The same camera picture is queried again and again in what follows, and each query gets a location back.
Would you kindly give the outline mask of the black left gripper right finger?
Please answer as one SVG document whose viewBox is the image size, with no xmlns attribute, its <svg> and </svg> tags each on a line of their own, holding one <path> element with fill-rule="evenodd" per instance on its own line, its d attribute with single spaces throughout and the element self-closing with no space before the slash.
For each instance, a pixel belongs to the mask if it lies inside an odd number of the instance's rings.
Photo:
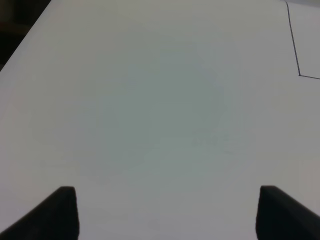
<svg viewBox="0 0 320 240">
<path fill-rule="evenodd" d="M 318 240 L 320 217 L 280 188 L 263 185 L 255 232 L 259 240 Z"/>
</svg>

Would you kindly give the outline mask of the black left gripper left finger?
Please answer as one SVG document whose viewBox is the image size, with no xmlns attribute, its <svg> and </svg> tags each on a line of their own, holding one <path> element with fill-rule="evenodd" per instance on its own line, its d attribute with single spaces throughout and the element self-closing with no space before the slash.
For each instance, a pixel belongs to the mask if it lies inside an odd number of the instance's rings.
<svg viewBox="0 0 320 240">
<path fill-rule="evenodd" d="M 76 190 L 61 186 L 0 233 L 2 240 L 77 240 L 80 221 Z"/>
</svg>

